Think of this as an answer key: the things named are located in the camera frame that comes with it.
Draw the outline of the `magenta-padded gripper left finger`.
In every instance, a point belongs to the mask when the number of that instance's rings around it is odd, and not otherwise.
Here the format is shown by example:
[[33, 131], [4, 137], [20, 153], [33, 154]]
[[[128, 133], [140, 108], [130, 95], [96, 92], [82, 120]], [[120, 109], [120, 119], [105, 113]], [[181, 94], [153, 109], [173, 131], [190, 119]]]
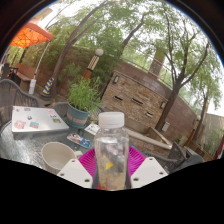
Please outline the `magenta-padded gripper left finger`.
[[93, 178], [79, 161], [82, 155], [81, 151], [76, 151], [76, 158], [70, 159], [58, 173], [58, 176], [83, 188], [91, 188]]

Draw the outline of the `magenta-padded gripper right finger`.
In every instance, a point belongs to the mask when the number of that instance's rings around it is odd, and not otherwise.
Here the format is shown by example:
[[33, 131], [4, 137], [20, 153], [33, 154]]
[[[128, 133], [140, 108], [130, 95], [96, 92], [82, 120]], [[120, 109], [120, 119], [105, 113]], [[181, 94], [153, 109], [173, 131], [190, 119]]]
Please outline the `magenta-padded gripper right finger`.
[[133, 146], [129, 147], [128, 187], [141, 188], [149, 183], [167, 176], [167, 172], [152, 157], [146, 157]]

